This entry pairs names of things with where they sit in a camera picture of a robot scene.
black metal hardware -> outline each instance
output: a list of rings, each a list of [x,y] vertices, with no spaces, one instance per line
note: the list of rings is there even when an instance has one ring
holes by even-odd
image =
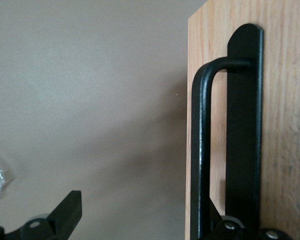
[[[191,103],[190,240],[263,239],[263,230],[258,233],[263,41],[260,27],[242,25],[228,42],[228,56],[203,65],[195,74]],[[211,89],[214,76],[223,69],[227,70],[225,214],[239,219],[244,228],[231,221],[228,222],[234,229],[227,228],[209,196]]]
[[[45,219],[33,219],[7,234],[0,226],[0,240],[67,240],[81,216],[81,191],[71,191]]]

gray wall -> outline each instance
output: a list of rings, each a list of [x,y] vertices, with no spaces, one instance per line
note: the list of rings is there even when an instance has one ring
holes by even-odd
[[[0,0],[0,226],[81,190],[70,239],[184,238],[187,24],[204,2]]]

light wood surface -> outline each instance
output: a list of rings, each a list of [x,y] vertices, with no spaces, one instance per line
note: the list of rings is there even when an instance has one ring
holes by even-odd
[[[188,20],[185,238],[190,238],[191,87],[203,64],[227,55],[246,23],[264,29],[261,227],[300,240],[300,0],[208,0]],[[226,73],[212,87],[210,197],[224,212]]]

door handle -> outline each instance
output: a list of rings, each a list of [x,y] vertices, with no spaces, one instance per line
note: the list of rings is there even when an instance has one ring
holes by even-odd
[[[260,166],[263,96],[263,30],[240,26],[227,56],[197,71],[191,92],[190,240],[290,239],[260,225]],[[227,71],[225,214],[210,199],[211,91],[215,75]]]

screw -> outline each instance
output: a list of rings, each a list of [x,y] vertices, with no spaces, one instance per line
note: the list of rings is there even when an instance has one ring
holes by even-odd
[[[270,239],[278,239],[279,236],[275,231],[269,230],[265,233]]]
[[[236,228],[236,225],[232,221],[226,221],[224,225],[227,229],[230,230],[234,230]]]

